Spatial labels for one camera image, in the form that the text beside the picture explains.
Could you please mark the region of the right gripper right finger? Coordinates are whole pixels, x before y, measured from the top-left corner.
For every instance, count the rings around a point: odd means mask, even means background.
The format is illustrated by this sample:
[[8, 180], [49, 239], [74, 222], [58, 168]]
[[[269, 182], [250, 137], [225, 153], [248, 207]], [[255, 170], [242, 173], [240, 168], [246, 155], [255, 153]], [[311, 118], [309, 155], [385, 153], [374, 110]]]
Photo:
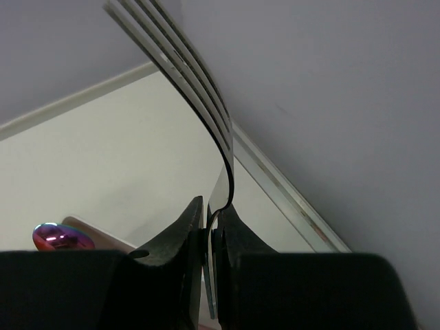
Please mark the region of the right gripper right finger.
[[416, 329], [392, 265], [375, 254], [280, 253], [229, 207], [214, 238], [223, 329]]

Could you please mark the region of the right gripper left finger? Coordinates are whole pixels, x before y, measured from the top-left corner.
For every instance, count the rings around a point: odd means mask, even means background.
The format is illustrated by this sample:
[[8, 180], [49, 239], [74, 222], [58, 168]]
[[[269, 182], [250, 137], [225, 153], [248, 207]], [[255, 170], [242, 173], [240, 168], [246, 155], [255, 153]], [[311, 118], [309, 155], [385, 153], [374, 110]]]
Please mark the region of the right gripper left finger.
[[204, 203], [119, 250], [1, 253], [2, 329], [196, 329]]

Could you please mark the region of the iridescent metal spoon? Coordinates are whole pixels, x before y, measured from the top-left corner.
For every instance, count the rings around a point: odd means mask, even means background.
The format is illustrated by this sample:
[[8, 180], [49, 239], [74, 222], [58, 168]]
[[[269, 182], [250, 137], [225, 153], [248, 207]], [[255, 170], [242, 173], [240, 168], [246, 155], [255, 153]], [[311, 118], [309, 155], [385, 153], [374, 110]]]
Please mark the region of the iridescent metal spoon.
[[32, 232], [38, 251], [94, 250], [93, 240], [85, 233], [61, 223], [42, 223]]

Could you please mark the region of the blue handled metal fork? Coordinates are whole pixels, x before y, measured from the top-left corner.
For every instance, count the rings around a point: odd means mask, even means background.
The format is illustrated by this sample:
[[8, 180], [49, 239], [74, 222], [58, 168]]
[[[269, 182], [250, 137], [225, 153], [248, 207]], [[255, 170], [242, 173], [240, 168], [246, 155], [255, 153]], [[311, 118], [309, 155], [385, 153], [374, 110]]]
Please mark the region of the blue handled metal fork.
[[216, 144], [223, 168], [210, 195], [203, 275], [210, 317], [218, 317], [212, 239], [219, 215], [234, 196], [232, 121], [221, 92], [193, 44], [159, 1], [106, 1], [104, 9], [148, 56], [194, 111]]

